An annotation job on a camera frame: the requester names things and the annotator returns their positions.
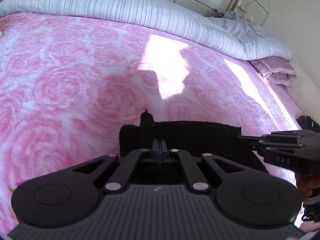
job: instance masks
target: ridged surface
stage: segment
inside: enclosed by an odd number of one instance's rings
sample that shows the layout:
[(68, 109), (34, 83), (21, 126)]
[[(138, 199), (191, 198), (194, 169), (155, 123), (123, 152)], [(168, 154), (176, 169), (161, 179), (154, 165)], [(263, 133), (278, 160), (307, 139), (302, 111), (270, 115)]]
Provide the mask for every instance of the ridged surface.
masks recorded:
[(301, 237), (293, 225), (272, 230), (250, 229), (223, 217), (209, 197), (183, 185), (131, 185), (108, 195), (98, 210), (78, 224), (58, 229), (18, 226), (13, 240), (284, 240)]
[(292, 58), (291, 51), (246, 21), (214, 22), (166, 0), (4, 0), (0, 17), (17, 12), (69, 15), (130, 23), (171, 33), (228, 56), (251, 60)]

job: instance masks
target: pillowcase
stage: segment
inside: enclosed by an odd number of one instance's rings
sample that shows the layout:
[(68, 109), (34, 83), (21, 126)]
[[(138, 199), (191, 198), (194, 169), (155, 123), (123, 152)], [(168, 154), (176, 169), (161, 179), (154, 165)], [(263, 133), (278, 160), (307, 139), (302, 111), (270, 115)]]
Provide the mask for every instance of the pillowcase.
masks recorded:
[(283, 58), (271, 56), (264, 58), (263, 61), (267, 63), (268, 68), (272, 73), (279, 72), (289, 75), (296, 74), (294, 68), (290, 65), (290, 63)]
[(267, 78), (271, 73), (283, 73), (295, 75), (296, 72), (290, 63), (280, 57), (266, 57), (262, 59), (251, 60), (249, 63), (261, 73), (264, 78)]
[(276, 85), (285, 85), (287, 87), (290, 87), (290, 82), (293, 78), (296, 78), (295, 75), (289, 75), (289, 74), (284, 74), (284, 73), (272, 73), (267, 80), (273, 84)]
[(264, 78), (267, 78), (272, 74), (271, 69), (267, 62), (263, 59), (249, 60), (252, 67), (255, 68)]

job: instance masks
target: circular pad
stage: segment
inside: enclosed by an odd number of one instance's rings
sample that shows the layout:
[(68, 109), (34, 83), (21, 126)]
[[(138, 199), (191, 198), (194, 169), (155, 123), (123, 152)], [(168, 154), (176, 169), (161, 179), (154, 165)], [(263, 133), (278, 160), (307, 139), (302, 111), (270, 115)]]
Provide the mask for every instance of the circular pad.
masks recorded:
[(89, 176), (58, 171), (20, 185), (11, 205), (20, 223), (50, 228), (83, 219), (98, 201), (98, 191)]
[(71, 197), (71, 190), (63, 185), (53, 184), (39, 188), (35, 199), (42, 205), (57, 206), (65, 203)]
[(276, 203), (280, 198), (276, 188), (264, 184), (250, 185), (242, 191), (242, 195), (248, 202), (261, 206)]
[(251, 228), (278, 228), (295, 219), (298, 190), (282, 179), (251, 170), (228, 174), (215, 200), (231, 220)]

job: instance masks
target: screw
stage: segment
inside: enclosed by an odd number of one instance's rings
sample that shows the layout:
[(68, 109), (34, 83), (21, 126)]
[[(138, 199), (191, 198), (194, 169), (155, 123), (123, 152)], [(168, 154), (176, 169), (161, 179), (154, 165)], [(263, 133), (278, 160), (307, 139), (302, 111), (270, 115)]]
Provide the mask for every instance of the screw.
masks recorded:
[(108, 190), (119, 190), (121, 189), (121, 184), (117, 182), (110, 182), (105, 185), (105, 188)]
[(197, 182), (193, 184), (192, 187), (196, 190), (206, 190), (209, 188), (209, 185), (204, 182)]

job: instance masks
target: sunlight patch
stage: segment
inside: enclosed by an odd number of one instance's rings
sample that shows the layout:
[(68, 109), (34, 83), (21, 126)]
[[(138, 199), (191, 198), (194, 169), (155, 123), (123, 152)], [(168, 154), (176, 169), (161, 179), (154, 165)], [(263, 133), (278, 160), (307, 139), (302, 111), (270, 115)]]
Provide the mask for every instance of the sunlight patch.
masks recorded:
[(153, 70), (158, 76), (162, 99), (182, 93), (183, 80), (189, 74), (180, 50), (188, 44), (152, 34), (139, 70)]
[(263, 101), (263, 98), (259, 94), (258, 89), (250, 79), (247, 72), (243, 69), (243, 67), (232, 63), (228, 60), (224, 60), (228, 67), (231, 69), (231, 71), (237, 76), (239, 81), (241, 82), (241, 87), (243, 92), (245, 92), (249, 97), (253, 98), (271, 117), (275, 125), (279, 128), (278, 123), (276, 122), (276, 119), (274, 118), (273, 114), (270, 112), (269, 108), (267, 107), (266, 103)]
[(270, 94), (273, 96), (274, 100), (276, 101), (276, 103), (278, 104), (278, 106), (280, 107), (284, 117), (287, 119), (287, 121), (289, 122), (289, 125), (291, 127), (291, 130), (299, 130), (299, 128), (297, 127), (297, 125), (295, 124), (294, 120), (292, 119), (292, 117), (290, 116), (288, 110), (285, 108), (284, 104), (281, 102), (281, 100), (279, 99), (279, 97), (276, 95), (276, 93), (274, 92), (274, 90), (270, 87), (270, 85), (265, 82), (266, 87), (268, 88)]

